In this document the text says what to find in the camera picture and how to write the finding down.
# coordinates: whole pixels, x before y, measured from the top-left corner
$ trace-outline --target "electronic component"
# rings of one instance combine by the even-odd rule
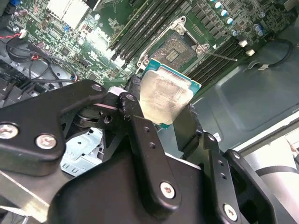
[[[63,56],[68,56],[69,53],[70,53],[70,50],[68,50],[66,47],[62,48],[62,50],[61,50],[61,54],[62,54]]]
[[[255,54],[255,51],[253,49],[246,51],[246,54],[248,56],[253,56]]]
[[[216,2],[214,4],[214,8],[221,8],[221,6],[222,6],[221,2]]]
[[[228,11],[226,11],[225,9],[220,11],[220,15],[221,16],[227,16],[228,15]]]
[[[227,18],[227,19],[226,19],[226,23],[227,23],[228,25],[231,25],[231,24],[234,23],[234,20],[233,20],[232,18]]]
[[[178,70],[195,56],[195,51],[174,32],[150,58]]]
[[[247,42],[246,40],[244,40],[244,41],[240,41],[240,42],[239,42],[239,45],[240,45],[242,48],[244,48],[247,44],[248,44],[248,42]]]
[[[28,12],[28,10],[26,10],[26,9],[22,9],[22,10],[18,10],[18,11],[15,11],[14,12],[14,15],[16,16],[16,17],[23,17],[23,16],[26,16],[26,15],[28,15],[29,14],[29,12]]]
[[[27,33],[28,33],[27,30],[25,30],[25,29],[21,29],[21,30],[20,30],[20,34],[21,34],[21,35],[19,36],[19,38],[20,38],[20,39],[23,39],[24,37],[27,36]]]
[[[177,71],[150,60],[140,84],[144,117],[167,127],[200,89],[200,84]]]
[[[91,80],[96,80],[97,76],[95,74],[90,74],[90,76],[88,78]]]
[[[85,16],[88,5],[82,0],[50,0],[47,9],[52,16],[75,29]]]
[[[80,58],[79,59],[79,63],[84,67],[84,68],[87,68],[89,66],[89,63],[84,60],[83,58]]]

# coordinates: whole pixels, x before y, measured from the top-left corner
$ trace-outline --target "green pcb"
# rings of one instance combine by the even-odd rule
[[[183,38],[177,35],[174,29],[169,29],[161,36],[173,21],[182,16],[186,18],[186,33],[194,38],[196,43],[209,44],[211,52],[236,34],[244,35],[252,49],[258,50],[266,43],[267,34],[280,33],[296,17],[294,12],[286,12],[281,5],[267,0],[177,0],[179,4],[171,14],[163,17],[165,20],[162,20],[162,17],[154,17],[158,10],[152,12],[153,18],[157,20],[156,25],[159,21],[163,22],[144,44],[138,46],[131,43],[131,48],[136,47],[137,51],[130,58],[128,66],[122,69],[124,60],[119,57],[111,60],[114,51],[109,48],[122,41],[125,34],[133,29],[134,24],[143,19],[142,14],[153,2],[164,5],[167,2],[171,5],[175,0],[138,0],[134,6],[129,4],[129,1],[106,0],[99,11],[89,9],[79,25],[72,29],[48,11],[49,0],[25,0],[17,10],[26,9],[29,14],[21,18],[12,18],[9,27],[14,30],[26,29],[29,33],[26,40],[35,44],[44,43],[43,50],[66,60],[80,79],[92,79],[108,88],[113,85],[124,86],[129,77],[136,73],[140,54],[151,43],[155,42],[148,50],[147,56],[161,57],[159,54],[170,49],[166,42],[176,43],[179,38]],[[149,20],[140,21],[140,24],[147,22],[152,26]],[[182,47],[173,47],[171,54],[163,57],[163,60],[171,60],[174,69],[184,74],[205,60],[205,56],[195,54],[195,49],[188,43],[186,36],[185,38],[181,42],[186,45],[185,51]],[[180,56],[180,50],[183,52],[180,63],[175,63],[174,60],[178,60]]]

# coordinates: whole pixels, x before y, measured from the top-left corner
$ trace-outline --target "silver screw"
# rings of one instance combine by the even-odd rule
[[[237,221],[238,216],[232,206],[230,206],[229,204],[224,204],[223,210],[225,211],[225,214],[229,217],[230,220]]]
[[[42,134],[36,138],[36,145],[42,149],[52,149],[56,144],[56,139],[49,134]]]
[[[127,94],[126,97],[131,101],[135,101],[134,97],[131,94]]]
[[[238,155],[238,153],[236,153],[236,152],[233,151],[233,154],[234,154],[235,158],[237,158],[237,159],[240,158],[240,156]]]
[[[198,55],[202,55],[204,53],[204,51],[201,48],[196,48],[195,52]]]
[[[102,87],[100,85],[97,85],[97,84],[93,84],[92,85],[92,88],[98,92],[101,92],[102,91]]]
[[[215,141],[215,138],[212,135],[209,134],[208,136],[210,140]]]
[[[12,139],[19,133],[19,129],[11,124],[0,125],[0,139]]]
[[[266,13],[265,13],[265,12],[261,12],[260,15],[259,15],[260,18],[263,18],[263,17],[265,17],[265,16],[266,16]]]
[[[160,184],[160,189],[163,193],[163,195],[169,199],[173,199],[175,196],[175,190],[174,188],[167,182],[162,182]]]

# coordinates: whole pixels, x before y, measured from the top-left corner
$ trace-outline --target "gray plastic panel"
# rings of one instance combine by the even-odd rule
[[[287,46],[269,43],[252,60],[279,61]],[[299,109],[299,49],[278,67],[258,71],[237,67],[206,91],[195,107],[202,127],[218,133],[220,148],[234,148]]]

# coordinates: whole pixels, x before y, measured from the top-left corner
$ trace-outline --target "black cable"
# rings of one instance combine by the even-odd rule
[[[290,57],[290,55],[292,54],[292,52],[294,50],[293,43],[290,42],[290,41],[288,41],[288,40],[285,40],[285,39],[275,39],[274,42],[286,44],[286,45],[288,45],[289,49],[288,49],[286,55],[280,61],[278,61],[278,62],[276,62],[274,64],[269,64],[268,68],[274,68],[274,67],[276,67],[276,66],[284,63]]]
[[[58,78],[58,76],[56,75],[56,73],[54,72],[54,70],[52,69],[52,62],[51,62],[51,60],[48,58],[48,57],[46,57],[46,56],[44,56],[44,55],[42,55],[42,54],[40,54],[40,53],[38,53],[38,52],[35,52],[35,51],[31,51],[31,50],[25,50],[25,49],[22,49],[22,48],[18,48],[18,47],[15,47],[15,46],[11,46],[11,45],[9,45],[8,44],[8,42],[7,43],[5,43],[4,41],[2,41],[2,40],[0,40],[0,42],[2,42],[3,44],[5,44],[6,46],[8,46],[8,47],[10,47],[10,48],[13,48],[13,49],[17,49],[17,50],[20,50],[20,51],[23,51],[23,52],[28,52],[28,53],[31,53],[31,54],[33,54],[33,55],[37,55],[37,56],[40,56],[40,57],[42,57],[42,58],[44,58],[48,63],[49,63],[49,70],[50,70],[50,72],[52,73],[52,75],[54,76],[54,78],[56,79],[56,80],[50,80],[52,83],[59,83],[59,86],[60,87],[63,87],[63,85],[62,85],[62,83],[66,83],[66,82],[69,82],[69,83],[71,83],[71,82],[73,82],[72,80],[64,80],[64,81],[60,81],[60,79]],[[46,83],[46,82],[43,82],[42,80],[38,80],[38,82],[37,83]]]
[[[260,66],[259,70],[265,70],[267,68],[274,68],[274,67],[277,67],[277,66],[281,65],[282,63],[284,63],[290,57],[290,55],[292,54],[292,52],[294,50],[293,43],[291,41],[286,40],[286,39],[274,39],[273,42],[288,45],[288,47],[289,47],[288,51],[287,51],[286,55],[281,60],[279,60],[278,62],[275,62],[273,64],[265,64],[265,63],[255,64],[254,66],[256,66],[256,65]]]
[[[37,60],[32,61],[32,63],[31,63],[30,66],[29,66],[29,69],[28,69],[28,76],[29,76],[30,79],[32,79],[31,71],[32,71],[32,67],[33,67],[33,65],[34,65],[34,63],[35,63],[36,61],[45,61],[45,62],[47,63],[47,68],[45,69],[45,71],[43,71],[43,73],[42,73],[40,76],[38,76],[38,77],[36,77],[36,78],[34,78],[34,79],[38,79],[38,78],[44,76],[44,75],[47,73],[48,69],[49,69],[50,64],[49,64],[49,62],[46,61],[44,58],[39,58],[39,59],[37,59]]]
[[[73,80],[70,79],[59,79],[59,80],[53,80],[53,79],[38,79],[34,80],[35,83],[73,83]]]
[[[6,51],[11,60],[18,62],[18,63],[29,62],[32,60],[32,56],[33,56],[32,53],[30,53],[29,56],[24,56],[24,55],[18,55],[18,54],[15,54],[12,52],[13,47],[20,46],[25,43],[26,43],[25,41],[23,41],[19,38],[13,38],[7,42]]]

